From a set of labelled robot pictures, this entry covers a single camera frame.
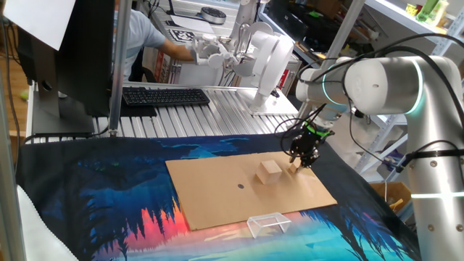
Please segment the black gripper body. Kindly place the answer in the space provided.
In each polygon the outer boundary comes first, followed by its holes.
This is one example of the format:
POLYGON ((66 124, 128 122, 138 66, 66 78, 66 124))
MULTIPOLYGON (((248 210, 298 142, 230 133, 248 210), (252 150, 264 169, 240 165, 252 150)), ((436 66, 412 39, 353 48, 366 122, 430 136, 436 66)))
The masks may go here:
POLYGON ((308 130, 301 132, 293 138, 289 154, 298 154, 300 159, 312 160, 312 163, 319 158, 318 146, 321 136, 308 130))

